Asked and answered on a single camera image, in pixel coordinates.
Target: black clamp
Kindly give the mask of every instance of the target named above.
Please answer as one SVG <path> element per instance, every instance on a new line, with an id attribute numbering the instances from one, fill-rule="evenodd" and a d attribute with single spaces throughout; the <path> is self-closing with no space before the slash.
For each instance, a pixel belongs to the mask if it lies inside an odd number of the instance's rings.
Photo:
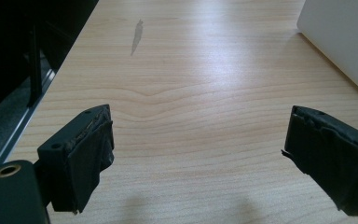
<path id="1" fill-rule="evenodd" d="M 283 156 L 330 196 L 338 210 L 358 216 L 358 130 L 322 111 L 294 106 Z"/>
<path id="2" fill-rule="evenodd" d="M 46 206 L 82 212 L 114 160 L 109 105 L 90 108 L 37 150 L 39 161 L 0 165 L 0 223 L 49 223 Z"/>

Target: wood grain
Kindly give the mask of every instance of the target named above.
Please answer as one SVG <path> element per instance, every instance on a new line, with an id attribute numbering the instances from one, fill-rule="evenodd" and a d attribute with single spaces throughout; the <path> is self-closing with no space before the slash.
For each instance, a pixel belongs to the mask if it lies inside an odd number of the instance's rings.
<path id="1" fill-rule="evenodd" d="M 358 128 L 358 88 L 296 28 L 303 3 L 100 0 L 10 157 L 36 161 L 111 105 L 114 165 L 82 214 L 52 222 L 358 222 L 280 152 L 292 105 Z"/>

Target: metal ring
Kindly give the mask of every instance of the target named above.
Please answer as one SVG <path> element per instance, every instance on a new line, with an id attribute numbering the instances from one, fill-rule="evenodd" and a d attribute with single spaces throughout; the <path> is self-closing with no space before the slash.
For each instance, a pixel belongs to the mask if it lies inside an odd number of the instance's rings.
<path id="1" fill-rule="evenodd" d="M 8 177 L 16 174 L 21 169 L 18 164 L 11 164 L 0 169 L 0 178 Z"/>

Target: dark mark on desk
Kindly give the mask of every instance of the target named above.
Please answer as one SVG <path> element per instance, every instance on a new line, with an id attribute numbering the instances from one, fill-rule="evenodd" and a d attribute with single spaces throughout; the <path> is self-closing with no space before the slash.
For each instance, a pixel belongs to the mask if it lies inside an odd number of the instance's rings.
<path id="1" fill-rule="evenodd" d="M 139 20 L 138 24 L 136 24 L 135 37 L 133 38 L 133 42 L 132 42 L 131 56 L 132 56 L 133 52 L 135 52 L 136 47 L 138 47 L 139 41 L 141 41 L 142 31 L 144 29 L 143 24 L 144 23 L 141 20 Z"/>

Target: wooden desk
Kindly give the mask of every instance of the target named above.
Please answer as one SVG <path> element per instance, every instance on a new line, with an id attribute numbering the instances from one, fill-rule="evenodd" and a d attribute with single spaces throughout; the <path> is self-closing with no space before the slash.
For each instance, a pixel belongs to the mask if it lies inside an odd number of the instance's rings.
<path id="1" fill-rule="evenodd" d="M 110 104 L 115 162 L 53 223 L 352 223 L 281 155 L 292 105 L 358 128 L 358 88 L 296 28 L 297 0 L 100 0 L 11 160 Z M 131 56 L 139 20 L 142 39 Z"/>

